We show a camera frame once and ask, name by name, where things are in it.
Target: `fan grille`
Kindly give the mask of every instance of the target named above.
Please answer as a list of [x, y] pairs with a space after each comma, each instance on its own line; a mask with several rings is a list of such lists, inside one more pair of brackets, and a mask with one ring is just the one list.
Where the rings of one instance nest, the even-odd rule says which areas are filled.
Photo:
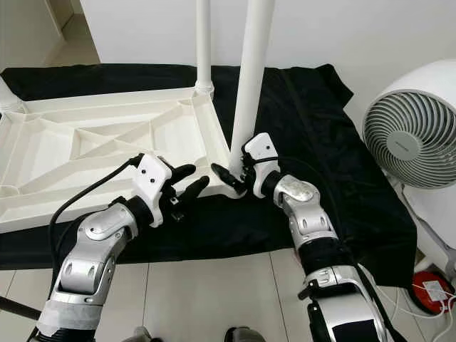
[[[419, 147], [410, 160], [388, 148], [388, 138], [402, 133]], [[377, 163], [405, 184], [437, 188], [456, 181], [455, 113], [428, 95], [393, 93], [378, 100], [366, 116], [364, 138]]]

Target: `white cable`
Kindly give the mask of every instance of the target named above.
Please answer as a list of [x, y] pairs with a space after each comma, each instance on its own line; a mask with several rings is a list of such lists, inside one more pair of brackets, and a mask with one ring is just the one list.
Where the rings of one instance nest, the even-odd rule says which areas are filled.
[[[377, 290], [389, 301], [392, 303], [392, 305], [395, 305], [395, 302], [394, 300], [392, 300], [385, 292], [383, 292], [383, 290], [377, 286]], [[424, 316], [424, 315], [418, 315], [417, 313], [413, 313], [411, 311], [408, 311], [408, 310], [405, 310], [403, 308], [401, 308], [400, 306], [397, 306], [398, 310], [401, 310], [402, 312], [405, 312], [407, 314], [410, 314], [412, 316], [415, 316], [415, 317], [420, 317], [420, 318], [424, 318], [424, 319], [434, 319], [434, 318], [438, 318], [438, 317], [441, 317], [441, 315], [444, 314], [445, 312], [445, 303], [443, 301], [440, 301], [440, 313], [435, 315], [435, 316]]]
[[436, 337], [432, 339], [432, 342], [437, 342], [439, 338], [441, 338], [443, 335], [445, 335], [448, 331], [450, 331], [452, 325], [453, 325], [453, 314], [451, 312], [451, 302], [456, 299], [456, 296], [452, 296], [450, 299], [448, 299], [448, 314], [450, 315], [450, 322], [448, 323], [447, 327], [445, 330], [440, 332]]
[[396, 302], [394, 303], [393, 315], [390, 318], [391, 323], [394, 321], [394, 318], [396, 317], [396, 314], [398, 312], [398, 307], [399, 307], [399, 288], [396, 287]]
[[[372, 274], [361, 264], [358, 264], [360, 268], [362, 268], [362, 270], [364, 271], [364, 274], [368, 277], [369, 281], [371, 282], [372, 286], [376, 287], [377, 290], [387, 299], [389, 300], [389, 302], [392, 303], [392, 305], [396, 306], [396, 303], [394, 302], [394, 300], [392, 300], [379, 286], [377, 286], [377, 284], [375, 283], [375, 279], [373, 278]], [[423, 316], [423, 315], [418, 315], [417, 313], [413, 313], [411, 311], [408, 311], [408, 310], [405, 310], [403, 308], [401, 308], [399, 305], [397, 305], [396, 307], [398, 308], [398, 310], [401, 310], [402, 312], [405, 312], [407, 314], [410, 314], [412, 316], [415, 316], [415, 317], [420, 317], [420, 318], [424, 318], [424, 319], [434, 319], [434, 318], [438, 318], [438, 317], [441, 317], [441, 315], [444, 314], [445, 312], [445, 303], [443, 301], [440, 301], [440, 313], [435, 315], [435, 316]]]

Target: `black cloth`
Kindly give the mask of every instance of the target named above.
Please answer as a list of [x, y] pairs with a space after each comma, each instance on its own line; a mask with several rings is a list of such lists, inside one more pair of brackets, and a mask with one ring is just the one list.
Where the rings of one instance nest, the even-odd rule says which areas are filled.
[[[191, 66], [120, 65], [8, 68], [2, 75], [23, 100], [190, 87]], [[214, 106], [231, 140], [239, 67], [214, 66]], [[333, 67], [266, 68], [256, 132], [268, 132], [281, 169], [312, 182], [339, 237], [377, 282], [408, 286], [413, 274], [416, 230], [406, 209], [343, 111], [352, 93]], [[74, 243], [71, 234], [63, 249]], [[184, 224], [146, 229], [119, 262], [213, 259], [292, 247], [280, 209], [247, 195], [198, 199]], [[46, 228], [0, 235], [0, 269], [49, 267]]]

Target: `electric fan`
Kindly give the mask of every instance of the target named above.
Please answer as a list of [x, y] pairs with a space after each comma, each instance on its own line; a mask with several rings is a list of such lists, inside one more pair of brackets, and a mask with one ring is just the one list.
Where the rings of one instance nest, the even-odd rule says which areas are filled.
[[386, 88], [369, 107], [365, 143], [396, 179], [425, 254], [456, 281], [456, 60], [428, 64]]

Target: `red object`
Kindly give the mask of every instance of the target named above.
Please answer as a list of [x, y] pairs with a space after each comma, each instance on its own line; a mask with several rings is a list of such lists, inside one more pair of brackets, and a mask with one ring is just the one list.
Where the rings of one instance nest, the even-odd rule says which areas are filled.
[[[453, 288], [453, 286], [451, 286], [451, 283], [448, 282], [445, 278], [443, 278], [442, 275], [440, 275], [437, 272], [422, 271], [415, 273], [415, 275], [413, 276], [414, 285], [425, 287], [424, 283], [426, 281], [438, 281], [443, 291], [448, 292], [449, 294], [455, 293], [455, 289]], [[415, 302], [415, 304], [420, 309], [429, 314], [439, 314], [441, 311], [440, 301], [433, 301], [426, 290], [420, 289], [417, 286], [412, 286], [412, 289], [409, 290], [410, 297]], [[443, 300], [445, 308], [447, 308], [448, 306], [448, 299], [450, 298], [450, 296], [446, 295], [446, 297], [447, 298]]]

